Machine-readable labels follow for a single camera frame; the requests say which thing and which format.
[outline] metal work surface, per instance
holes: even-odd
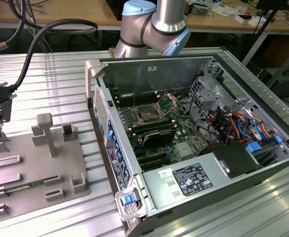
[[[182,54],[217,53],[289,125],[289,108],[264,90],[253,75],[220,48],[186,49]],[[84,64],[107,52],[36,54],[13,101],[8,136],[30,132],[36,115],[51,113],[54,126],[72,122],[88,172],[91,193],[62,204],[0,222],[0,236],[124,236],[85,101]],[[0,56],[0,82],[14,83],[24,55]],[[238,98],[244,92],[229,88]],[[289,236],[289,168],[263,184],[185,216],[147,236]]]

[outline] warning label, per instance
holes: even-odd
[[[174,170],[173,175],[185,196],[213,186],[200,163]]]

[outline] chipset heatsink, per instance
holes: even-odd
[[[179,152],[181,158],[191,156],[194,154],[193,150],[190,148],[187,142],[181,142],[176,144],[176,149]]]

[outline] wooden desk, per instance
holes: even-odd
[[[246,5],[251,14],[257,13],[254,7],[240,0],[230,3],[230,5]],[[37,23],[40,25],[46,25],[63,18],[80,18],[96,22],[99,25],[99,30],[120,30],[121,27],[121,22],[116,20],[106,0],[49,0],[42,6],[42,8],[34,7],[47,12],[47,14],[34,12]],[[283,22],[283,17],[276,16],[275,18],[276,21],[269,24],[244,59],[245,64],[249,62],[269,34],[289,35],[289,25]],[[192,32],[252,34],[254,31],[254,27],[240,24],[232,15],[223,17],[212,11],[209,12],[208,16],[189,15],[187,19],[187,26]],[[8,4],[0,0],[0,28],[16,28],[17,25],[18,21],[11,13]],[[86,29],[86,27],[66,25],[59,29]]]

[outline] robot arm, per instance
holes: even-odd
[[[147,56],[147,46],[164,56],[178,54],[190,37],[184,8],[185,0],[158,0],[157,7],[145,0],[126,2],[114,57]]]

